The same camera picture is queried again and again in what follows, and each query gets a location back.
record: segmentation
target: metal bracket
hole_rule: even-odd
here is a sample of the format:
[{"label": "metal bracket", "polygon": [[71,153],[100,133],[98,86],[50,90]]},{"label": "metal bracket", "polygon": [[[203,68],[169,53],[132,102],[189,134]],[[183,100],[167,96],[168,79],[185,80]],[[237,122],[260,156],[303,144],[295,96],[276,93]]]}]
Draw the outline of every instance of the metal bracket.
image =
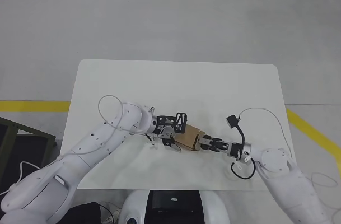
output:
[{"label": "metal bracket", "polygon": [[173,128],[171,126],[167,126],[161,130],[158,138],[162,139],[164,146],[169,146],[180,152],[181,148],[175,143],[174,136],[175,131],[173,130]]}]

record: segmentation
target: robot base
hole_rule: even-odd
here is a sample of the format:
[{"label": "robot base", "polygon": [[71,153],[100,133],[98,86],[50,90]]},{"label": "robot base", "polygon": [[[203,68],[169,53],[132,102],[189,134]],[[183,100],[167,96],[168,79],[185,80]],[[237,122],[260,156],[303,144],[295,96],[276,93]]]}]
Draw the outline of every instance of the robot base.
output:
[{"label": "robot base", "polygon": [[136,190],[125,200],[118,223],[230,224],[226,207],[212,191]]}]

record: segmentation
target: black cable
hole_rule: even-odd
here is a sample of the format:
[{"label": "black cable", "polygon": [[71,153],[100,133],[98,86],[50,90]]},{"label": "black cable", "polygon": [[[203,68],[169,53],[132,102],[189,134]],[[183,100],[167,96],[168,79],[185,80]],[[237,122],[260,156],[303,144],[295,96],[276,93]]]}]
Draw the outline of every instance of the black cable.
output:
[{"label": "black cable", "polygon": [[106,207],[102,206],[102,205],[101,205],[101,204],[99,204],[99,203],[98,203],[98,205],[99,205],[99,206],[101,206],[101,207],[103,207],[105,210],[107,210],[107,211],[109,212],[110,216],[112,216],[113,224],[115,224],[115,223],[114,223],[114,217],[113,217],[113,214],[110,212],[110,210],[109,210],[109,209],[107,209]]},{"label": "black cable", "polygon": [[255,164],[255,161],[254,161],[254,159],[253,158],[251,158],[251,161],[253,162],[253,164],[254,164],[254,170],[253,170],[253,173],[250,175],[250,176],[248,176],[248,177],[242,177],[242,176],[240,176],[240,175],[238,175],[237,173],[235,173],[235,171],[233,170],[233,165],[235,164],[234,162],[231,164],[231,166],[230,166],[230,169],[231,169],[231,171],[233,172],[233,174],[235,174],[235,176],[237,176],[238,178],[240,178],[240,179],[242,179],[242,180],[249,180],[250,178],[252,178],[253,176],[254,176],[254,174],[255,174],[255,172],[256,172],[256,164]]},{"label": "black cable", "polygon": [[149,141],[153,142],[153,140],[149,137],[148,134],[144,134],[144,135],[149,139]]},{"label": "black cable", "polygon": [[244,150],[245,147],[245,135],[242,132],[241,128],[237,125],[235,128],[239,131],[239,134],[241,135],[241,148],[240,148],[240,157],[237,158],[236,160],[240,160],[242,156],[242,150]]}]

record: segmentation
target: yellow tape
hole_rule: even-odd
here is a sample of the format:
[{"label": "yellow tape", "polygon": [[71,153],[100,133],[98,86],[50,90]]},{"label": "yellow tape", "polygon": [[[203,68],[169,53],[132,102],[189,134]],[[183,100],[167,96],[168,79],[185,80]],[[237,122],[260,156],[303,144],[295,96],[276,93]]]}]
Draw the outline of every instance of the yellow tape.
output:
[{"label": "yellow tape", "polygon": [[0,111],[68,112],[69,101],[0,101]]},{"label": "yellow tape", "polygon": [[332,142],[329,138],[324,136],[314,127],[312,127],[305,120],[300,118],[297,114],[292,112],[289,108],[287,110],[288,121],[298,128],[301,132],[311,138],[319,146],[327,150],[336,160],[337,168],[341,177],[341,148]]}]

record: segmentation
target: white table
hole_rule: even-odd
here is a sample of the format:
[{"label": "white table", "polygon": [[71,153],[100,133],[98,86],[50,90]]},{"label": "white table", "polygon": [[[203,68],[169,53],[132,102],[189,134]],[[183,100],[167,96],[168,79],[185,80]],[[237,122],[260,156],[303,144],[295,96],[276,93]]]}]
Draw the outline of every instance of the white table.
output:
[{"label": "white table", "polygon": [[[154,106],[156,115],[188,115],[188,124],[225,141],[241,141],[225,118],[249,107],[271,110],[282,123],[294,156],[278,72],[270,64],[83,60],[80,62],[61,153],[102,122],[100,97]],[[119,105],[105,100],[107,118]],[[256,148],[288,149],[276,119],[250,110],[239,123]],[[228,171],[232,158],[209,151],[176,152],[144,136],[128,137],[81,181],[83,189],[267,190],[256,174],[240,180]],[[249,174],[252,166],[244,167]]]}]

